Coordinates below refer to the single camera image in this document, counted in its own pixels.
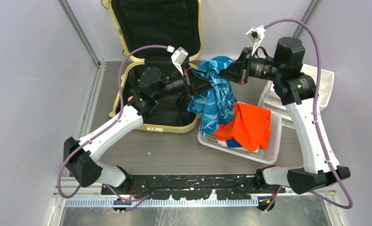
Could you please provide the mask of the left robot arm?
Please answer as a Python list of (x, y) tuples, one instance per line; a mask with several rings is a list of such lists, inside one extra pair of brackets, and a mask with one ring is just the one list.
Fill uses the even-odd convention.
[(161, 98), (179, 94), (188, 103), (212, 89), (209, 80), (188, 65), (182, 65), (170, 77), (165, 77), (156, 66), (146, 67), (135, 84), (136, 87), (128, 92), (131, 99), (116, 116), (86, 136), (65, 140), (65, 167), (81, 187), (102, 183), (111, 185), (118, 194), (128, 193), (131, 188), (128, 174), (121, 167), (100, 163), (104, 152), (153, 115)]

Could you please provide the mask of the orange garment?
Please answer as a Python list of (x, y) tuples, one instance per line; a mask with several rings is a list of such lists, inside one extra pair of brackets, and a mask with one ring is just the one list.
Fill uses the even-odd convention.
[(250, 152), (268, 148), (271, 111), (255, 105), (236, 103), (234, 113), (233, 121), (219, 126), (219, 129), (214, 132), (216, 138), (223, 142), (234, 138)]

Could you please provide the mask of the blue patterned garment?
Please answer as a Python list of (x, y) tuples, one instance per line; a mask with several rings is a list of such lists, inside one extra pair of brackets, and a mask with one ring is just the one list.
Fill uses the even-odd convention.
[(233, 60), (228, 56), (216, 56), (204, 61), (195, 70), (197, 75), (207, 78), (212, 89), (195, 96), (187, 111), (201, 117), (199, 132), (207, 137), (235, 119), (234, 106), (237, 102), (231, 84), (221, 78), (219, 72), (228, 68)]

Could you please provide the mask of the blue cloth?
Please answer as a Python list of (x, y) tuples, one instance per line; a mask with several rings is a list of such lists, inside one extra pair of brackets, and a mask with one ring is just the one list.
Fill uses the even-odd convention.
[(230, 148), (241, 148), (243, 147), (237, 140), (235, 140), (234, 138), (231, 138), (231, 139), (227, 139), (226, 141), (226, 145), (227, 147), (230, 147)]

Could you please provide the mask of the white perforated plastic basket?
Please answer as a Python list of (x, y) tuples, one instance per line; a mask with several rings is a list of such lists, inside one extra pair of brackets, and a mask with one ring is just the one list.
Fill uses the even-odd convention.
[(277, 160), (282, 132), (281, 116), (243, 102), (235, 104), (235, 119), (218, 132), (203, 136), (200, 144), (264, 164)]

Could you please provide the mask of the yellow hard-shell suitcase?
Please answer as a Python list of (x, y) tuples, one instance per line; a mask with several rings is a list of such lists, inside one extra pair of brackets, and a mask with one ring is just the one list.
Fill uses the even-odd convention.
[[(146, 67), (158, 67), (165, 77), (178, 71), (168, 46), (188, 52), (183, 64), (192, 65), (202, 51), (201, 2), (198, 0), (106, 0), (106, 5), (130, 64), (120, 72), (121, 91), (117, 93), (110, 117), (127, 104), (129, 89)], [(140, 130), (186, 133), (197, 124), (198, 115), (187, 111), (189, 104), (179, 94), (158, 100), (156, 112), (146, 118)]]

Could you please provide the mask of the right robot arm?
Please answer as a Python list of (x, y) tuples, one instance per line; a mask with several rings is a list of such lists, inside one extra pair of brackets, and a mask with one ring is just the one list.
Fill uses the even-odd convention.
[(304, 55), (301, 40), (282, 37), (274, 56), (258, 57), (252, 48), (244, 48), (239, 58), (219, 73), (221, 78), (239, 84), (247, 83), (249, 77), (272, 81), (295, 126), (303, 166), (258, 169), (255, 187), (262, 193), (278, 185), (303, 194), (341, 183), (351, 176), (350, 169), (340, 165), (329, 145), (317, 106), (318, 83), (302, 71)]

